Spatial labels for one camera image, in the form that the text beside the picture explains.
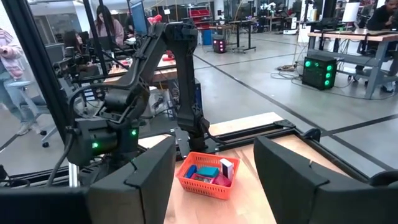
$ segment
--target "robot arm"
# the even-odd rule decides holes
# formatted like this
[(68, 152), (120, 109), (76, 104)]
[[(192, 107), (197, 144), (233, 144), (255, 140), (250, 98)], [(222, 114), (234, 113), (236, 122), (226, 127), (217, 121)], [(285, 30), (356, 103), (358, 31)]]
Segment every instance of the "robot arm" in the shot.
[(189, 135), (193, 150), (205, 148), (205, 132), (209, 122), (195, 102), (195, 74), (193, 52), (197, 46), (197, 34), (193, 24), (156, 23), (135, 55), (130, 70), (117, 82), (122, 88), (110, 89), (97, 117), (91, 120), (76, 119), (80, 135), (72, 147), (68, 160), (78, 166), (89, 163), (93, 156), (119, 152), (134, 157), (137, 138), (129, 139), (128, 133), (138, 132), (137, 120), (144, 112), (149, 100), (149, 84), (166, 49), (175, 55), (180, 109), (177, 123)]

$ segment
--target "orange plastic basket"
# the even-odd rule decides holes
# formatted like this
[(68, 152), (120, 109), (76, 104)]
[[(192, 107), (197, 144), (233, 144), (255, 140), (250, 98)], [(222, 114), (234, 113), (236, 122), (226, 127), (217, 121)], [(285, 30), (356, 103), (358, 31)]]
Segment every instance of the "orange plastic basket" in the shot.
[[(233, 179), (230, 187), (225, 187), (216, 184), (209, 184), (199, 180), (185, 178), (185, 174), (192, 165), (196, 165), (198, 169), (203, 166), (219, 167), (218, 169), (221, 172), (221, 163), (220, 163), (221, 159), (227, 159), (234, 164)], [(231, 196), (232, 188), (234, 187), (235, 176), (238, 171), (239, 162), (240, 161), (237, 158), (204, 154), (199, 152), (191, 152), (188, 155), (188, 157), (184, 160), (183, 164), (180, 167), (180, 170), (177, 172), (176, 177), (180, 181), (181, 186), (186, 191), (207, 195), (210, 197), (215, 197), (223, 200), (228, 200), (229, 196)]]

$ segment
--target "small box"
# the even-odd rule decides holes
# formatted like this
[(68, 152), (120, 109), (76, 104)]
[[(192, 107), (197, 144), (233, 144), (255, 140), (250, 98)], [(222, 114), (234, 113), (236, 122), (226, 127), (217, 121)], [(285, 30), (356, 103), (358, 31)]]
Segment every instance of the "small box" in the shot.
[(221, 159), (221, 171), (223, 172), (223, 175), (228, 178), (230, 181), (232, 181), (233, 178), (233, 168), (234, 164), (227, 159)]
[(197, 174), (205, 177), (216, 177), (218, 172), (218, 167), (203, 166), (198, 170)]
[(187, 171), (187, 174), (185, 174), (185, 177), (191, 178), (192, 175), (197, 172), (197, 170), (198, 169), (197, 169), (196, 165), (192, 165), (191, 167), (189, 167), (189, 170)]
[(198, 174), (193, 174), (191, 179), (203, 181), (204, 183), (208, 183), (208, 184), (212, 184), (214, 182), (214, 178), (205, 177), (205, 176), (198, 175)]
[(223, 174), (219, 173), (217, 177), (214, 179), (213, 184), (221, 185), (224, 187), (230, 187), (232, 184), (232, 181), (230, 181), (226, 176)]

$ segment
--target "desk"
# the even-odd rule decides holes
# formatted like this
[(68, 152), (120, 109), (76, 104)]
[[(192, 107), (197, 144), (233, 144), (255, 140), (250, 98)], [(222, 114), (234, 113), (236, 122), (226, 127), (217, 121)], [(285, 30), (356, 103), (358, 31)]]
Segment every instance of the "desk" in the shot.
[[(354, 32), (352, 31), (334, 31), (323, 34), (323, 37), (328, 37), (331, 39), (349, 39), (349, 40), (365, 40), (365, 35), (367, 33), (377, 34), (383, 33), (386, 31), (369, 31), (367, 29), (356, 29)], [(385, 54), (387, 51), (387, 46), (389, 42), (398, 40), (398, 33), (396, 34), (386, 34), (379, 36), (369, 36), (368, 40), (379, 42), (379, 47), (377, 48), (377, 52), (375, 57), (367, 57), (363, 55), (348, 55), (338, 53), (335, 49), (334, 52), (329, 52), (326, 50), (315, 50), (315, 39), (316, 37), (321, 37), (321, 33), (311, 32), (308, 34), (310, 37), (310, 41), (308, 43), (308, 52), (307, 55), (322, 55), (326, 57), (337, 57), (343, 58), (346, 63), (353, 63), (356, 65), (364, 65), (368, 67), (372, 67), (370, 74), (349, 74), (359, 78), (368, 79), (368, 87), (366, 88), (365, 98), (371, 99), (372, 94), (376, 87), (380, 84), (397, 81), (398, 77), (385, 77), (381, 70), (381, 65), (385, 61)]]
[[(219, 135), (270, 124), (279, 120), (282, 120), (282, 118), (275, 113), (264, 113), (247, 118), (212, 124), (210, 126), (210, 132), (213, 135)], [(154, 136), (140, 139), (139, 144), (144, 147), (153, 147), (164, 138), (166, 137)], [(342, 170), (322, 157), (296, 136), (286, 136), (275, 139), (274, 141), (314, 162), (346, 175)], [(174, 178), (164, 223), (276, 223), (257, 175), (252, 145), (231, 149), (221, 152), (220, 154), (229, 157), (237, 157), (241, 160), (231, 198), (228, 201), (224, 201), (186, 192), (182, 189), (178, 179)], [(178, 171), (180, 166), (181, 162), (177, 162), (175, 172)]]
[(283, 19), (283, 17), (281, 17), (281, 16), (270, 16), (270, 17), (267, 17), (267, 19), (269, 20), (269, 32), (272, 32), (272, 20), (273, 19)]
[(233, 26), (228, 26), (228, 25), (221, 25), (221, 26), (209, 26), (209, 28), (211, 30), (215, 30), (216, 34), (211, 34), (211, 36), (213, 35), (218, 35), (218, 36), (222, 36), (226, 42), (226, 45), (229, 45), (229, 36), (231, 34), (232, 28)]
[(240, 48), (239, 48), (239, 45), (240, 45), (240, 43), (239, 43), (239, 27), (241, 24), (245, 24), (245, 23), (249, 24), (249, 46), (246, 49), (242, 49), (243, 52), (246, 53), (247, 50), (251, 50), (251, 49), (256, 50), (256, 47), (251, 47), (251, 25), (256, 22), (252, 21), (252, 20), (229, 22), (229, 24), (236, 25), (236, 48), (232, 49), (232, 50), (240, 50)]
[[(170, 80), (170, 79), (176, 79), (177, 78), (177, 69), (176, 68), (167, 68), (167, 69), (162, 69), (162, 67), (169, 67), (169, 66), (174, 66), (175, 65), (175, 60), (171, 61), (163, 61), (160, 60), (157, 68), (158, 70), (155, 71), (154, 78), (152, 79), (153, 82), (161, 82), (165, 80)], [(126, 69), (122, 67), (117, 67), (116, 65), (112, 66), (112, 69), (108, 72), (109, 75), (115, 75), (115, 74), (121, 74), (124, 75), (127, 72)], [(119, 77), (113, 77), (113, 78), (107, 78), (104, 82), (105, 83), (112, 83), (118, 81), (121, 76)]]

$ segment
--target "black electronic box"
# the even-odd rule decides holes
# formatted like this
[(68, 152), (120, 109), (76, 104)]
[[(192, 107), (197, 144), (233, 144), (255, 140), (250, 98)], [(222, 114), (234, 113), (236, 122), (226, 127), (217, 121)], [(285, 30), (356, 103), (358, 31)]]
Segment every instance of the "black electronic box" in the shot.
[(304, 59), (302, 83), (319, 90), (327, 90), (335, 85), (337, 61), (320, 55)]

